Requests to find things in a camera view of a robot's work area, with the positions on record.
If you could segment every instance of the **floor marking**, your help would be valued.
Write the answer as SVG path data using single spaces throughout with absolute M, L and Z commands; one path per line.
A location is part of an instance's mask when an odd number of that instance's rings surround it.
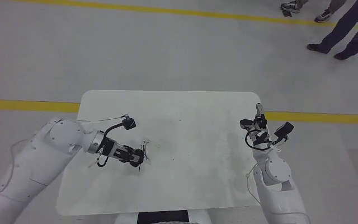
M 185 16 L 224 18 L 224 19 L 231 19 L 231 20 L 271 22 L 271 23 L 277 23 L 277 24 L 329 26 L 329 27 L 334 27 L 336 25 L 336 23 L 334 23 L 334 22 L 325 22 L 325 23 L 319 24 L 314 21 L 295 20 L 295 19 L 287 19 L 287 18 L 270 18 L 270 17 L 265 17 L 265 16 L 237 15 L 237 14 L 229 14 L 229 13 L 205 12 L 205 11 L 195 11 L 195 10 L 178 10 L 178 9 L 174 9 L 174 8 L 127 6 L 127 5 L 123 5 L 123 4 L 109 4 L 109 3 L 98 3 L 98 2 L 80 2 L 80 1 L 70 1 L 70 0 L 10 0 L 10 1 L 40 3 L 40 4 L 54 4 L 54 5 L 60 5 L 60 6 L 101 8 L 101 9 L 106 9 L 106 10 L 121 10 L 121 11 L 133 11 L 133 12 L 147 12 L 147 13 L 175 14 L 175 15 L 185 15 Z
M 79 103 L 0 100 L 0 110 L 77 113 L 79 110 Z M 289 122 L 310 122 L 310 123 L 319 122 L 319 123 L 358 124 L 358 114 L 320 114 L 320 113 L 267 111 L 266 118 L 267 120 L 276 120 L 282 122 L 289 121 Z

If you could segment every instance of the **person's leg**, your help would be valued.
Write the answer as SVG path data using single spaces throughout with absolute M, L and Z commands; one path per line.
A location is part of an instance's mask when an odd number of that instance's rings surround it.
M 346 49 L 335 55 L 335 58 L 338 60 L 345 60 L 353 55 L 358 54 L 358 32 L 349 42 Z
M 301 9 L 304 4 L 308 2 L 308 0 L 296 0 L 298 9 Z
M 347 0 L 331 0 L 329 4 L 328 10 L 334 14 L 337 10 L 339 10 Z
M 337 10 L 339 10 L 346 3 L 346 1 L 347 0 L 331 0 L 328 9 L 324 10 L 324 12 L 317 16 L 314 21 L 319 23 L 326 22 Z
M 339 20 L 333 31 L 320 43 L 320 48 L 330 51 L 340 42 L 358 22 L 358 1 Z

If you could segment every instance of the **pant leg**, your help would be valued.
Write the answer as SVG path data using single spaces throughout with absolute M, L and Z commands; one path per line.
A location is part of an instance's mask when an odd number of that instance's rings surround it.
M 358 0 L 348 10 L 346 14 L 339 20 L 333 31 L 328 34 L 320 43 L 320 47 L 330 50 L 338 42 L 340 42 L 358 22 Z
M 331 3 L 329 4 L 329 11 L 333 14 L 335 13 L 337 10 L 339 10 L 345 3 L 347 0 L 331 0 Z
M 358 32 L 349 42 L 346 49 L 340 52 L 340 56 L 343 58 L 349 58 L 350 56 L 358 54 Z
M 308 0 L 296 0 L 298 9 L 301 9 L 304 4 L 308 2 Z

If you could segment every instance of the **black shoe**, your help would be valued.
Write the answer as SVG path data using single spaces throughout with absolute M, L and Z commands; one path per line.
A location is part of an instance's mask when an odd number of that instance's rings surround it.
M 314 21 L 315 22 L 319 22 L 320 24 L 323 22 L 326 22 L 327 20 L 329 20 L 329 18 L 331 18 L 333 14 L 330 12 L 330 10 L 324 10 L 324 12 L 317 16 Z
M 322 54 L 328 54 L 328 52 L 330 51 L 330 50 L 322 49 L 322 48 L 319 46 L 319 44 L 309 44 L 309 45 L 307 45 L 307 49 L 308 49 L 308 50 L 311 50 L 311 51 L 313 51 L 313 52 L 320 52 L 320 53 L 322 53 Z
M 290 11 L 290 12 L 293 12 L 293 13 L 299 13 L 300 12 L 300 9 L 298 9 L 298 5 L 297 5 L 296 1 L 281 4 L 281 9 L 286 10 L 286 11 Z
M 344 57 L 341 53 L 338 53 L 333 57 L 336 58 L 337 60 L 346 60 L 347 58 L 349 58 L 349 57 Z

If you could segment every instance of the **jeans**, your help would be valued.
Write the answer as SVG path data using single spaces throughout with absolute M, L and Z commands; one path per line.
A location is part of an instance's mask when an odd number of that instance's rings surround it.
M 339 20 L 333 31 L 328 34 L 320 43 L 319 47 L 327 51 L 331 50 L 340 42 L 358 22 L 358 1 L 348 10 L 348 12 Z M 358 32 L 353 37 L 346 49 L 340 53 L 343 58 L 349 58 L 358 53 Z

